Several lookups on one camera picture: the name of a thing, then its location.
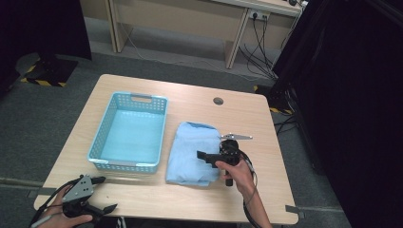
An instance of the gray floor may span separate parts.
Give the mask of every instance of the gray floor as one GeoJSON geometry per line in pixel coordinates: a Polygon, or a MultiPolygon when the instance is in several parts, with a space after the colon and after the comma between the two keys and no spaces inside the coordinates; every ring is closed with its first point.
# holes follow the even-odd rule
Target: gray floor
{"type": "MultiPolygon", "coordinates": [[[[226,69],[223,61],[223,42],[220,40],[136,28],[131,33],[131,39],[137,48],[128,43],[122,53],[114,53],[107,23],[86,19],[86,25],[93,61],[80,62],[74,77],[68,81],[70,86],[61,90],[55,87],[18,84],[8,97],[0,99],[0,117],[3,118],[0,121],[0,200],[3,205],[0,209],[0,228],[11,227],[12,224],[26,224],[27,218],[33,215],[34,199],[27,197],[27,194],[37,189],[35,186],[40,186],[46,179],[75,120],[80,115],[91,88],[96,83],[97,75],[143,74],[147,75],[147,78],[158,80],[160,76],[153,76],[156,72],[148,70],[150,62],[140,61],[152,59],[167,63],[159,65],[156,71],[163,73],[166,81],[170,82],[212,87],[221,87],[220,83],[225,82],[226,89],[244,92],[253,92],[255,84],[273,84],[273,81],[250,72],[246,67],[247,61],[240,53],[234,67],[226,69]],[[184,70],[189,74],[196,73],[192,68],[199,69],[198,78],[182,75],[184,70]],[[43,138],[49,134],[58,140],[43,138]]],[[[273,60],[279,55],[279,50],[267,49],[267,52],[273,60]]],[[[20,61],[18,69],[28,69],[29,64],[36,58],[35,55],[25,57],[20,61]]],[[[278,113],[272,113],[272,116],[275,123],[287,118],[278,113]]],[[[326,177],[318,175],[312,169],[297,129],[279,134],[278,140],[295,202],[300,211],[298,224],[284,227],[351,227],[326,177]]]]}

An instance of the table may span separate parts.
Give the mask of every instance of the table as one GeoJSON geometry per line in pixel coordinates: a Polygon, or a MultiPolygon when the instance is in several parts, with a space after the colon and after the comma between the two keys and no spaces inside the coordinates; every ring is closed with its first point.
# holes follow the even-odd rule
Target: table
{"type": "MultiPolygon", "coordinates": [[[[225,186],[223,180],[208,187],[165,182],[169,151],[176,129],[184,121],[211,124],[221,134],[253,136],[251,141],[239,141],[240,148],[248,154],[257,171],[259,193],[270,220],[279,224],[297,222],[297,214],[285,211],[286,205],[295,206],[295,203],[266,99],[257,94],[209,87],[101,76],[44,187],[58,188],[81,174],[105,176],[106,182],[96,186],[90,203],[100,208],[118,203],[113,216],[247,222],[241,194],[235,186],[225,186]],[[154,175],[99,171],[86,159],[114,91],[161,95],[169,99],[161,162],[154,175]],[[223,99],[222,105],[214,104],[216,97],[223,99]]],[[[35,208],[47,199],[48,196],[39,195],[35,208]]]]}
{"type": "Polygon", "coordinates": [[[266,35],[269,48],[280,48],[301,11],[299,5],[282,0],[106,0],[106,4],[114,51],[122,51],[133,26],[172,30],[222,39],[227,68],[234,64],[245,29],[257,42],[248,23],[251,10],[274,14],[266,35]]]}

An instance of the basket handle hole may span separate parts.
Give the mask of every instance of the basket handle hole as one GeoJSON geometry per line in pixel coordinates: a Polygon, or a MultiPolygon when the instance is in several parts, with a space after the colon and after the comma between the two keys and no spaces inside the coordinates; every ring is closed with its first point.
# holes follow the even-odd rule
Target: basket handle hole
{"type": "Polygon", "coordinates": [[[150,97],[131,96],[131,101],[133,101],[133,102],[142,102],[142,103],[152,103],[152,98],[150,98],[150,97]]]}

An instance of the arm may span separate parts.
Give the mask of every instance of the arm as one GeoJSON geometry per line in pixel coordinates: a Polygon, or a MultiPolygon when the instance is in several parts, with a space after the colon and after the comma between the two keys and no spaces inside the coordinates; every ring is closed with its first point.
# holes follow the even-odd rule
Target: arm
{"type": "Polygon", "coordinates": [[[75,225],[86,223],[92,220],[92,216],[89,215],[79,216],[76,218],[68,218],[63,214],[62,197],[69,187],[71,186],[65,187],[59,192],[59,194],[57,194],[54,202],[48,207],[47,211],[41,216],[41,219],[46,219],[46,217],[50,216],[49,219],[44,221],[44,223],[40,224],[38,228],[55,228],[55,227],[70,228],[75,225]]]}
{"type": "Polygon", "coordinates": [[[240,160],[240,162],[235,166],[223,161],[216,161],[216,166],[219,169],[225,169],[228,171],[229,175],[222,176],[224,179],[234,179],[238,191],[240,191],[243,200],[247,203],[246,207],[253,220],[261,227],[272,228],[273,226],[267,217],[258,189],[255,189],[256,186],[253,182],[253,177],[246,161],[240,160]]]}

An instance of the light blue plastic basket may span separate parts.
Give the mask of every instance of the light blue plastic basket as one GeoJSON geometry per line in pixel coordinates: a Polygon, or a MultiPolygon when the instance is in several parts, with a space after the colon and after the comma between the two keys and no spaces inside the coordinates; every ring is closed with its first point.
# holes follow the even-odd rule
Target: light blue plastic basket
{"type": "Polygon", "coordinates": [[[114,92],[87,158],[107,171],[155,173],[160,163],[168,99],[114,92]]]}

